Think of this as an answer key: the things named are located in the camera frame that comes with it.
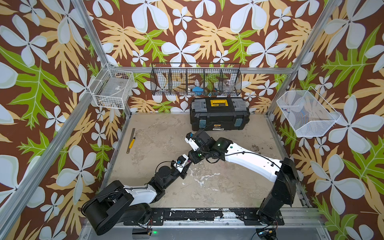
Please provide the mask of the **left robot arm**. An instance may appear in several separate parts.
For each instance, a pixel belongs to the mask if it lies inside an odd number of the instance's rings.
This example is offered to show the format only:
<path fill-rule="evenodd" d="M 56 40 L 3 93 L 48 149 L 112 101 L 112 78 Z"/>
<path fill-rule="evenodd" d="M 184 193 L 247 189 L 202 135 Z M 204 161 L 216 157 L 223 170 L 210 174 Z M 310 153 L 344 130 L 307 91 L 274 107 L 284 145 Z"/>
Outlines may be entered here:
<path fill-rule="evenodd" d="M 130 187 L 116 180 L 83 204 L 81 212 L 98 236 L 107 233 L 117 223 L 146 224 L 152 209 L 149 204 L 159 201 L 176 179 L 184 179 L 192 164 L 162 166 L 144 186 Z"/>

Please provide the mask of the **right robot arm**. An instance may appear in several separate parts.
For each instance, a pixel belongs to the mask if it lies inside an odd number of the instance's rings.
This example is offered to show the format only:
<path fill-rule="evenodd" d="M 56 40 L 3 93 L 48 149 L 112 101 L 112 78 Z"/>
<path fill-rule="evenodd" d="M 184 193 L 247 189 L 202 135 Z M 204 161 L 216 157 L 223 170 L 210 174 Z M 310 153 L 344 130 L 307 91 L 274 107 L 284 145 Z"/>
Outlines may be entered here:
<path fill-rule="evenodd" d="M 295 199 L 299 176 L 295 164 L 289 158 L 277 160 L 247 150 L 235 142 L 219 138 L 215 140 L 200 129 L 196 133 L 188 133 L 185 141 L 192 150 L 189 159 L 193 163 L 213 159 L 211 164 L 225 161 L 245 167 L 274 185 L 260 205 L 257 216 L 264 224 L 277 220 L 277 213 L 283 205 L 291 206 Z"/>

